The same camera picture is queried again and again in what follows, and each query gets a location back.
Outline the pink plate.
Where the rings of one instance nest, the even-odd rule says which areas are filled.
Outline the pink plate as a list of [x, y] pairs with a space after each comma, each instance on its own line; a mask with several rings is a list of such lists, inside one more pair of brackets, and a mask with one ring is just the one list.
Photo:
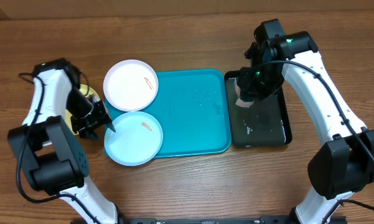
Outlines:
[[139, 111], [149, 106], [159, 90], [157, 73], [140, 60], [123, 60], [105, 75], [103, 91], [106, 100], [121, 111]]

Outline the teal plastic tray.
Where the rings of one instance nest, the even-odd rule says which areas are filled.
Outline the teal plastic tray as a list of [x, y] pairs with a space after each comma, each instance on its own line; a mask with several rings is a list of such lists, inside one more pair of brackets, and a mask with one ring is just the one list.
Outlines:
[[216, 69], [157, 73], [159, 90], [144, 112], [164, 132], [156, 158], [225, 152], [231, 145], [223, 74]]

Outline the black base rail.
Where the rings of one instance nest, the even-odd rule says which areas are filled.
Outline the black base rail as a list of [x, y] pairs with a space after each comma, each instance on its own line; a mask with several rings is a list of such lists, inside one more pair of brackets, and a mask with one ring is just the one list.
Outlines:
[[130, 219], [131, 224], [287, 224], [292, 223], [288, 216], [262, 216], [250, 219], [178, 219], [178, 220], [156, 220], [154, 218], [134, 218]]

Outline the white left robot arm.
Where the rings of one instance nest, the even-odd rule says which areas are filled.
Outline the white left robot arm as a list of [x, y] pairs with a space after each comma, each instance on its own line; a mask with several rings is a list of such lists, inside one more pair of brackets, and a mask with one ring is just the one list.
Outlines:
[[19, 74], [34, 84], [34, 94], [22, 125], [7, 134], [17, 159], [17, 189], [31, 203], [67, 202], [82, 223], [127, 223], [93, 183], [85, 151], [74, 135], [97, 140], [100, 126], [115, 130], [106, 105], [80, 91], [83, 76], [65, 58]]

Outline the black plastic tray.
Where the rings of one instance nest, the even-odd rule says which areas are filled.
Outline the black plastic tray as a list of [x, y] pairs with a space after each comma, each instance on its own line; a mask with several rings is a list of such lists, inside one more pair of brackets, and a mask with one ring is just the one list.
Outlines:
[[231, 141], [235, 147], [276, 147], [292, 141], [292, 131], [282, 88], [250, 107], [236, 105], [234, 87], [237, 72], [225, 74]]

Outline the light blue plate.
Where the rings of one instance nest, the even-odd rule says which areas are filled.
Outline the light blue plate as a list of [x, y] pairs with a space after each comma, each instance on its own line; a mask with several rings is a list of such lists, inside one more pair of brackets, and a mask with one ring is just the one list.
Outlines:
[[105, 131], [104, 147], [110, 159], [123, 166], [140, 166], [159, 152], [164, 134], [158, 120], [142, 112], [127, 112]]

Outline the teal sponge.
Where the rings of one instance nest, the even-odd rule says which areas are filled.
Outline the teal sponge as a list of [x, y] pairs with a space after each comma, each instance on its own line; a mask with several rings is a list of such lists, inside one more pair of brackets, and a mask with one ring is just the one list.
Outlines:
[[234, 88], [237, 95], [236, 105], [242, 108], [249, 108], [252, 106], [255, 102], [255, 100], [252, 97], [249, 96], [242, 96], [241, 95], [241, 88], [237, 84], [238, 78], [235, 78], [234, 80]]

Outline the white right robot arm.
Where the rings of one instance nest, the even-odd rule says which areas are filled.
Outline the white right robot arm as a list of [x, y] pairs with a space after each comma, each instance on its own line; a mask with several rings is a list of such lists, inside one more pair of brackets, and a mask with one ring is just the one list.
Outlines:
[[311, 189], [291, 210], [291, 223], [328, 223], [336, 209], [374, 182], [374, 129], [357, 117], [327, 73], [306, 31], [287, 34], [277, 19], [262, 22], [245, 52], [249, 67], [234, 82], [240, 107], [289, 83], [316, 128], [320, 149], [307, 166]]

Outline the yellow-green plate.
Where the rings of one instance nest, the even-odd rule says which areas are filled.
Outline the yellow-green plate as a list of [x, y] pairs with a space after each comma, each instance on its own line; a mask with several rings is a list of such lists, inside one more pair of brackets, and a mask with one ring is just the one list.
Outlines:
[[[86, 98], [88, 98], [90, 96], [94, 96], [97, 100], [100, 100], [99, 94], [92, 87], [89, 87], [88, 85], [81, 84], [80, 88], [79, 88], [79, 91], [83, 95], [85, 95]], [[78, 135], [78, 133], [74, 132], [73, 129], [72, 129], [71, 117], [72, 117], [72, 114], [68, 110], [65, 110], [65, 122], [66, 122], [67, 126], [69, 127], [69, 129], [71, 130], [71, 132], [74, 135]]]

